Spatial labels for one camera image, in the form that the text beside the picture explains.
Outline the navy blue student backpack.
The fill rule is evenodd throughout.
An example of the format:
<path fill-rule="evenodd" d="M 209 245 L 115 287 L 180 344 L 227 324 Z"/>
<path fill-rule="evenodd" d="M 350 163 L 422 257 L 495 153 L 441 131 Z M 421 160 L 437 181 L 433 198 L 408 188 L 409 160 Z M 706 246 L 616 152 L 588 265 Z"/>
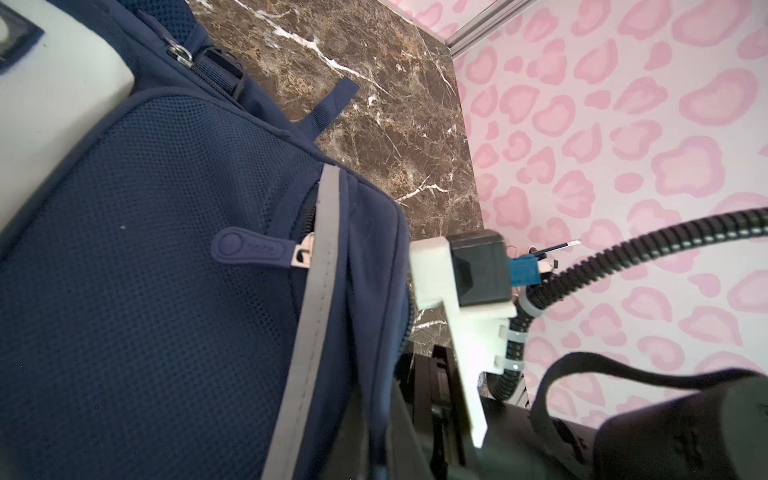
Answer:
<path fill-rule="evenodd" d="M 1 5 L 1 475 L 426 479 L 408 225 L 183 1 Z"/>

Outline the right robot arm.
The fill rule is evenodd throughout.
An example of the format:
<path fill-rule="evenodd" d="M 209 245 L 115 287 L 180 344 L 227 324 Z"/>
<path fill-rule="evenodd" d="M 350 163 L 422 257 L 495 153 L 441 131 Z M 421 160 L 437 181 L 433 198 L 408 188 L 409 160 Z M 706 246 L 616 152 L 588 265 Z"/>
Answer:
<path fill-rule="evenodd" d="M 720 213 L 668 226 L 558 272 L 544 251 L 511 258 L 484 230 L 413 243 L 415 305 L 443 308 L 452 347 L 406 351 L 397 368 L 397 424 L 414 437 L 396 479 L 763 479 L 767 378 L 743 368 L 679 376 L 573 352 L 544 374 L 529 408 L 510 397 L 533 322 L 555 303 L 620 271 L 695 248 L 760 238 L 767 211 Z M 679 397 L 590 428 L 551 415 L 554 386 L 601 374 Z"/>

